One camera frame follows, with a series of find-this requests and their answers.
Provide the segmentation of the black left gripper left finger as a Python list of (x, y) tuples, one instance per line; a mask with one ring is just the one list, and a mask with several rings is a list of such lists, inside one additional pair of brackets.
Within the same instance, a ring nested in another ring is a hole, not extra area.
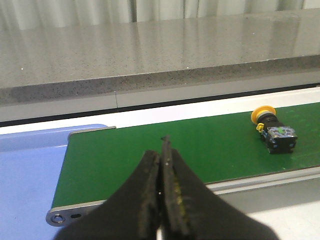
[(160, 156), (147, 150), (126, 182), (101, 206), (60, 230), (56, 240), (155, 240)]

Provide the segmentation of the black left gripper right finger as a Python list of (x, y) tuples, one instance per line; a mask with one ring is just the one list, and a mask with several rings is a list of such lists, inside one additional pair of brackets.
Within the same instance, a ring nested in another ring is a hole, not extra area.
[(268, 226), (209, 190), (180, 153), (162, 138), (164, 233), (169, 240), (276, 240)]

